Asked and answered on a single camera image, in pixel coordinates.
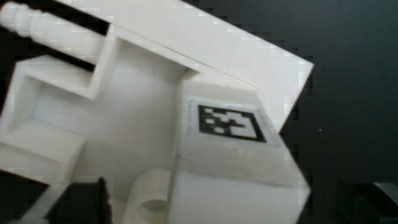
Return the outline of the translucent gripper left finger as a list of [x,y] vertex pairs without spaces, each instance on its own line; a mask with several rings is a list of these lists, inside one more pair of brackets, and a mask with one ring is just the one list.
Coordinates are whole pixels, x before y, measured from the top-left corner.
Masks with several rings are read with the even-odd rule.
[[46,215],[49,213],[49,210],[54,206],[54,203],[60,199],[60,196],[65,192],[67,187],[69,187],[69,183],[54,183],[49,185],[49,187],[33,203],[33,206],[28,209],[15,224],[49,224]]

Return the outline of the translucent gripper right finger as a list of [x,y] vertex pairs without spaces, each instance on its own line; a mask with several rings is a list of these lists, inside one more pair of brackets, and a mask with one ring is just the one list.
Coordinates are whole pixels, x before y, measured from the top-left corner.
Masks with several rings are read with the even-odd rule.
[[373,185],[380,192],[380,201],[390,207],[398,207],[398,184],[392,182],[374,182]]

